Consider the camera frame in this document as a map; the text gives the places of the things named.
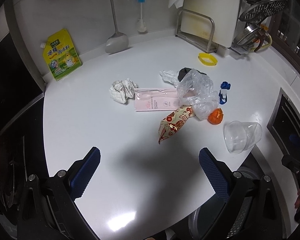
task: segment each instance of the white cutting board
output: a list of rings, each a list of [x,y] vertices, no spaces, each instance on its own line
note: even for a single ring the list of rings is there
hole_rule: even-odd
[[[185,0],[184,9],[213,19],[215,32],[212,41],[229,48],[237,23],[240,0]],[[207,19],[183,12],[181,31],[209,39],[211,23]]]

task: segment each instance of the screw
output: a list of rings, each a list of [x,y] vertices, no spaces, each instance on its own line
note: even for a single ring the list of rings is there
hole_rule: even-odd
[[[241,173],[240,172],[238,172],[238,171],[235,171],[234,173],[233,173],[233,176],[235,176],[237,179],[238,178],[241,178]]]
[[[270,176],[268,176],[268,175],[265,175],[263,178],[265,179],[266,182],[271,181],[271,178],[270,178]]]
[[[29,181],[33,181],[35,179],[35,175],[31,174],[28,179],[29,179]]]
[[[65,176],[65,174],[66,174],[66,171],[65,170],[61,170],[61,171],[58,171],[58,177],[60,177],[60,178],[62,178],[62,177],[64,177]]]

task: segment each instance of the plastic cup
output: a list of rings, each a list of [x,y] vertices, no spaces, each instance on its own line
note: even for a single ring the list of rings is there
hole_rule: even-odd
[[[228,151],[238,154],[248,150],[261,140],[262,128],[257,122],[233,121],[225,126],[223,136]]]

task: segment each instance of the clear plastic bag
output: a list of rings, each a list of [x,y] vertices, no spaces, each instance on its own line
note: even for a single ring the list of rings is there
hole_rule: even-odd
[[[220,102],[219,93],[213,90],[212,80],[196,69],[190,70],[181,80],[177,94],[183,105],[192,106],[200,120],[207,119]]]

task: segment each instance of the countertop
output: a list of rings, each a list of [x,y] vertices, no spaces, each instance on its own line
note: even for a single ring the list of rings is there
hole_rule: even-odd
[[[207,147],[217,160],[235,171],[251,149],[232,155],[223,127],[231,121],[259,122],[263,136],[257,146],[282,188],[288,205],[287,231],[293,231],[297,189],[291,172],[281,165],[282,153],[266,128],[282,87],[300,113],[300,101],[289,84],[262,57],[220,57],[206,67],[199,49],[177,37],[134,44],[101,55],[58,82],[48,84],[43,130],[50,176],[67,170],[91,147],[100,149],[101,162],[82,197],[75,200],[101,240],[139,240],[189,215],[214,191],[198,161]],[[108,89],[115,80],[131,78],[140,88],[171,88],[159,71],[189,67],[207,73],[219,90],[231,83],[220,125],[190,118],[178,133],[158,144],[160,121],[170,111],[135,112],[133,100],[122,105]]]

